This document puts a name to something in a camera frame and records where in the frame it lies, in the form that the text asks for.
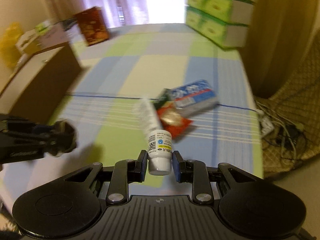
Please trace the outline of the white medicine bottle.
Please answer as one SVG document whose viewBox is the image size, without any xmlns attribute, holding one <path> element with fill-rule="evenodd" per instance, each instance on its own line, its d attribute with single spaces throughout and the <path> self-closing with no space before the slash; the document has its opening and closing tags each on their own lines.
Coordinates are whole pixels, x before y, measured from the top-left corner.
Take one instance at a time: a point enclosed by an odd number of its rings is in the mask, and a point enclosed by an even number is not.
<svg viewBox="0 0 320 240">
<path fill-rule="evenodd" d="M 148 140 L 148 169 L 153 176 L 166 176 L 171 172 L 172 136 L 162 129 L 154 130 Z"/>
</svg>

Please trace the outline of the red candy packet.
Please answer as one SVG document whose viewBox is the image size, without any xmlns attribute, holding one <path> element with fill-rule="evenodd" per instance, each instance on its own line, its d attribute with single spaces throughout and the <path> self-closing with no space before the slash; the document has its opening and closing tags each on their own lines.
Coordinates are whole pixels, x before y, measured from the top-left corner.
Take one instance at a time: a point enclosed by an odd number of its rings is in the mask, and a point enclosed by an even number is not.
<svg viewBox="0 0 320 240">
<path fill-rule="evenodd" d="M 156 112 L 163 128 L 171 134 L 172 139 L 180 137 L 193 123 L 192 120 L 183 117 L 172 102 L 167 102 Z"/>
</svg>

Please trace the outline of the blue white cream tube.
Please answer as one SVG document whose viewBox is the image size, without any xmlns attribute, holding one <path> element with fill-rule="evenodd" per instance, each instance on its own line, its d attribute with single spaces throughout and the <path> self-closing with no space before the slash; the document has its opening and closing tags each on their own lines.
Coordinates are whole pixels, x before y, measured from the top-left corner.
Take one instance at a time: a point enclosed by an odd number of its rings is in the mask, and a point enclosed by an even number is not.
<svg viewBox="0 0 320 240">
<path fill-rule="evenodd" d="M 148 139 L 149 134 L 155 130 L 162 129 L 153 103 L 146 97 L 142 97 L 133 107 L 133 113 L 137 117 L 143 134 Z"/>
</svg>

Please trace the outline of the blue white tissue pack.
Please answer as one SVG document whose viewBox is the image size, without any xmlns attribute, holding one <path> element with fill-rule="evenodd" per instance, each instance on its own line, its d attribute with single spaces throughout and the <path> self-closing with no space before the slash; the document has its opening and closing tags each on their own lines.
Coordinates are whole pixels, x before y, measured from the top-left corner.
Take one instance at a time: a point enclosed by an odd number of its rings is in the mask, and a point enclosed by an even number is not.
<svg viewBox="0 0 320 240">
<path fill-rule="evenodd" d="M 169 91 L 170 99 L 183 117 L 215 107 L 217 94 L 206 80 L 197 80 Z"/>
</svg>

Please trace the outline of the green white tube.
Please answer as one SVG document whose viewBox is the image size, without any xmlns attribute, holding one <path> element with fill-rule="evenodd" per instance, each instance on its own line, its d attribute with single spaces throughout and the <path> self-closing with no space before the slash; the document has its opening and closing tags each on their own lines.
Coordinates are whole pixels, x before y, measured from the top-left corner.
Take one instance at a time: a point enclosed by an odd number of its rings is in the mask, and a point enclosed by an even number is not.
<svg viewBox="0 0 320 240">
<path fill-rule="evenodd" d="M 153 100 L 153 106 L 156 110 L 163 107 L 167 102 L 171 101 L 171 90 L 165 88 L 161 91 L 159 96 Z"/>
</svg>

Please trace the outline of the brown cardboard storage box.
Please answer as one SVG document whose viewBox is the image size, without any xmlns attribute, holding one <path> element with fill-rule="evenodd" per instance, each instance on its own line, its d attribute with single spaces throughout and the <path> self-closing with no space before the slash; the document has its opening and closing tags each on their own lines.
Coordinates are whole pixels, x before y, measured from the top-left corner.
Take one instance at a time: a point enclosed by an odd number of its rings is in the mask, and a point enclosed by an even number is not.
<svg viewBox="0 0 320 240">
<path fill-rule="evenodd" d="M 1 113 L 47 124 L 81 72 L 68 42 L 36 52 L 1 91 Z"/>
</svg>

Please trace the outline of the checked tablecloth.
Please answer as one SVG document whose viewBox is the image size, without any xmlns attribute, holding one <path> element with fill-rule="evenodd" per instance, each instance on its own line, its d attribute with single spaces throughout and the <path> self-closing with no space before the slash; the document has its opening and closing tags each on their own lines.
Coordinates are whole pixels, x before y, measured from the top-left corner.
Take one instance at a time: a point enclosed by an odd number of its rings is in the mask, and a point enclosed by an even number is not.
<svg viewBox="0 0 320 240">
<path fill-rule="evenodd" d="M 236 50 L 224 51 L 183 24 L 113 28 L 112 38 L 86 46 L 72 38 L 84 78 L 61 101 L 52 121 L 67 119 L 77 129 L 78 146 L 59 158 L 7 164 L 1 198 L 11 208 L 23 193 L 98 161 L 112 166 L 135 159 L 146 148 L 132 109 L 139 98 L 163 89 L 206 80 L 219 103 L 193 117 L 191 130 L 174 142 L 185 159 L 208 166 L 227 162 L 263 176 L 259 125 L 253 95 Z"/>
</svg>

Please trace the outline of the white power strip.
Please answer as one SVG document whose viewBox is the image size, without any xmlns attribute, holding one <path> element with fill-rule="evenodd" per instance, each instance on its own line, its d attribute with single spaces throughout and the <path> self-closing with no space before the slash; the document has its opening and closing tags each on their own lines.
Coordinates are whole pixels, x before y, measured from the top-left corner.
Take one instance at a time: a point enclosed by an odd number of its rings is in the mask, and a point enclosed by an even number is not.
<svg viewBox="0 0 320 240">
<path fill-rule="evenodd" d="M 268 134 L 274 131 L 274 125 L 272 124 L 268 116 L 261 116 L 259 118 L 259 124 L 261 138 L 267 136 Z"/>
</svg>

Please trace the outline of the yellow plastic bag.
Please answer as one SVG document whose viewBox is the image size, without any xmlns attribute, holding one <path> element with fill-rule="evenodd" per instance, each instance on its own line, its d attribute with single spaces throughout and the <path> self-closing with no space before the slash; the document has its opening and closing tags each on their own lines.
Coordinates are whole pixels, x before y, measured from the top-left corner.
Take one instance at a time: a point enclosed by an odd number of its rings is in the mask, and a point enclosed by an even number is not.
<svg viewBox="0 0 320 240">
<path fill-rule="evenodd" d="M 13 22 L 1 36 L 1 59 L 5 66 L 11 70 L 16 67 L 22 55 L 17 49 L 16 43 L 23 34 L 21 25 L 18 22 Z"/>
</svg>

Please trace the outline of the brown white cutout carton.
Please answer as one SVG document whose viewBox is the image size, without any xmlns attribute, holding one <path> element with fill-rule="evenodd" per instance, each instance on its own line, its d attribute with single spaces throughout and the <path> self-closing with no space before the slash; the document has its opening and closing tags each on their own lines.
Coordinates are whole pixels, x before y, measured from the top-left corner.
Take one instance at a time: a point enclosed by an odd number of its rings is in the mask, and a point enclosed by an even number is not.
<svg viewBox="0 0 320 240">
<path fill-rule="evenodd" d="M 33 29 L 26 31 L 17 41 L 16 48 L 21 54 L 33 55 L 37 51 L 41 50 L 39 43 L 39 36 Z"/>
</svg>

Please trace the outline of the lilac paper gift bag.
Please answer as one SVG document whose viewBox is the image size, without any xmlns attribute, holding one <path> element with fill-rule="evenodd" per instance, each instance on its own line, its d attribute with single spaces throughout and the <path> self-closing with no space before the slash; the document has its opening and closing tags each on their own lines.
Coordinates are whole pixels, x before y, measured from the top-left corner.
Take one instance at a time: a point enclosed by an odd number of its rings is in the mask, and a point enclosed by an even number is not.
<svg viewBox="0 0 320 240">
<path fill-rule="evenodd" d="M 39 32 L 39 44 L 42 49 L 46 49 L 57 44 L 69 42 L 78 33 L 77 25 L 72 26 L 69 30 L 65 30 L 62 23 L 56 23 Z"/>
</svg>

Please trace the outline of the quilted beige chair cover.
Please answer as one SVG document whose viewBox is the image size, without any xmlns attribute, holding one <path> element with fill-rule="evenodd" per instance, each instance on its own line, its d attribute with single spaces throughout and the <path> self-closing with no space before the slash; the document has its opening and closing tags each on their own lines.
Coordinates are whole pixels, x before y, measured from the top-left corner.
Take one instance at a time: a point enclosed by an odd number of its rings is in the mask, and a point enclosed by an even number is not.
<svg viewBox="0 0 320 240">
<path fill-rule="evenodd" d="M 276 177 L 319 156 L 319 35 L 285 85 L 255 98 L 271 128 L 261 125 L 264 176 Z"/>
</svg>

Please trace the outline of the red gold gift box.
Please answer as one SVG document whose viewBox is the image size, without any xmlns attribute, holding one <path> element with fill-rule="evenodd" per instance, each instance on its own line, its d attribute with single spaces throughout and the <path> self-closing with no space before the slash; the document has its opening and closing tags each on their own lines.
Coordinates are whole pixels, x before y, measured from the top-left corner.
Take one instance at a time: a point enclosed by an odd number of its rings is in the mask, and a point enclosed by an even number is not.
<svg viewBox="0 0 320 240">
<path fill-rule="evenodd" d="M 100 7 L 92 7 L 74 15 L 88 46 L 110 38 Z"/>
</svg>

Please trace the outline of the green tissue box stack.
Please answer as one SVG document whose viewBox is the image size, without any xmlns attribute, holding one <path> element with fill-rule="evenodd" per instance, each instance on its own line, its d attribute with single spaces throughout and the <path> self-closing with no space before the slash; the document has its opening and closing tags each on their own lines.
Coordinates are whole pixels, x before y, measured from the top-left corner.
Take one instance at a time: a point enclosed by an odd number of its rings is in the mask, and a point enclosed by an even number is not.
<svg viewBox="0 0 320 240">
<path fill-rule="evenodd" d="M 221 48 L 245 45 L 257 0 L 187 0 L 185 23 Z"/>
</svg>

